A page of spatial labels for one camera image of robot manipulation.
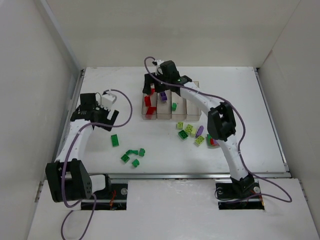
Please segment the red large lego brick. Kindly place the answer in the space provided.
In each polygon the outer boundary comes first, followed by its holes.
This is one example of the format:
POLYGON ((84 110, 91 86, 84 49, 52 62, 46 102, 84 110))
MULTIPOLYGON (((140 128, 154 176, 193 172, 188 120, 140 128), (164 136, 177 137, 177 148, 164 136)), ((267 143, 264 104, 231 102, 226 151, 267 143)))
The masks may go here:
POLYGON ((147 119, 152 119, 156 111, 157 111, 157 108, 155 106, 148 107, 145 117, 147 119))

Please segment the green arch lego piece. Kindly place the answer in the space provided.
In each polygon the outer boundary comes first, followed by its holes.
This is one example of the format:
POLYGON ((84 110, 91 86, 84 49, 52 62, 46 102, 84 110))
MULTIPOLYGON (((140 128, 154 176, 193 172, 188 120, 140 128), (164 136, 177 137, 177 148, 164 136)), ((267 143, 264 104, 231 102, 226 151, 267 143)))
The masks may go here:
POLYGON ((138 155, 138 154, 139 154, 139 151, 138 151, 138 150, 132 150, 132 149, 130 149, 130 150, 127 150, 125 154, 126 154, 126 155, 131 155, 131 154, 138 155))

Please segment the green square lego plate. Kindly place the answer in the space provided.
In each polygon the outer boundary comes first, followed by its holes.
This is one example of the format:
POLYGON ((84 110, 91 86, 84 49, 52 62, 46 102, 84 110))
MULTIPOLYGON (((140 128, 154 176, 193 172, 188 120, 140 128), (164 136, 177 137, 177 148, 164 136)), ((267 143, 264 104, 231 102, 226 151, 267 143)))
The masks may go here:
POLYGON ((121 158, 120 158, 124 163, 127 163, 130 160, 130 157, 127 154, 124 154, 121 158))

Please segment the green small lego brick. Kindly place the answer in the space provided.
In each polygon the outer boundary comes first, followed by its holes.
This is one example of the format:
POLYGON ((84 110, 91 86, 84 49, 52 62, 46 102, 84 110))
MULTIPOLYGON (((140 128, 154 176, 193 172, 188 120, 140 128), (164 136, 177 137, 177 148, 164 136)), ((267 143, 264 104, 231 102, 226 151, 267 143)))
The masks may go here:
POLYGON ((144 157, 145 156, 145 153, 146 153, 146 150, 144 148, 140 148, 139 152, 138 152, 138 155, 140 157, 144 157))

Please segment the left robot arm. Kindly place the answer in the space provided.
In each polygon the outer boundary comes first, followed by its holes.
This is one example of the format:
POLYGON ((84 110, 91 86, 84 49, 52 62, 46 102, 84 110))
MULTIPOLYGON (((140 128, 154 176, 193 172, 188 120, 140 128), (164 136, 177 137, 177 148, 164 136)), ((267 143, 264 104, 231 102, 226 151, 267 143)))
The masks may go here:
POLYGON ((111 182, 107 174, 89 175, 82 163, 85 148, 94 126, 86 124, 100 123, 107 126, 101 128, 111 131, 111 125, 119 114, 114 110, 110 119, 113 103, 117 97, 111 93, 103 93, 100 100, 95 93, 82 93, 80 104, 72 113, 69 131, 64 146, 53 163, 48 163, 45 174, 52 199, 56 203, 89 199, 93 193, 100 195, 111 191, 111 182))

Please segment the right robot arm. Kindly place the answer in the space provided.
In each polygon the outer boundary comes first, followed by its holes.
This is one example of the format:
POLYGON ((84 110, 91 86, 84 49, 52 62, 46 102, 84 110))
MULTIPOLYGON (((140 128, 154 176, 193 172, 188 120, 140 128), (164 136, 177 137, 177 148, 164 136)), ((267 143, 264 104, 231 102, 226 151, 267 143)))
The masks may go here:
POLYGON ((234 191, 244 196, 254 184, 252 173, 245 166, 236 138, 236 119, 232 104, 226 99, 204 93, 186 75, 181 76, 172 60, 163 61, 148 56, 144 59, 144 94, 170 90, 190 101, 207 116, 207 131, 217 141, 227 161, 234 191))

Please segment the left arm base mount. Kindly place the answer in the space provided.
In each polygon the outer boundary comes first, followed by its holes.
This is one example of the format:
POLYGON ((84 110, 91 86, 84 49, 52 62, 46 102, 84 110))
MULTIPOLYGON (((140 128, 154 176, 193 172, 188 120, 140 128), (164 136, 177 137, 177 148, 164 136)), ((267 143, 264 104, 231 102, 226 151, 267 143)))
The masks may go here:
POLYGON ((109 188, 93 190, 96 211, 122 211, 127 209, 128 182, 111 181, 109 188))

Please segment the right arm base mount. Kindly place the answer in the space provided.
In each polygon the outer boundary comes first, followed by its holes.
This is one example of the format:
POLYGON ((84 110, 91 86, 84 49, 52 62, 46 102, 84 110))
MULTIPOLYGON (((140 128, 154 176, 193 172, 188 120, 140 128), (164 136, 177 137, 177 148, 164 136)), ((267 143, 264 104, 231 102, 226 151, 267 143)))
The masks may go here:
POLYGON ((218 201, 219 210, 264 210, 264 202, 260 194, 258 180, 245 191, 237 191, 231 181, 218 180, 215 182, 214 196, 218 201))

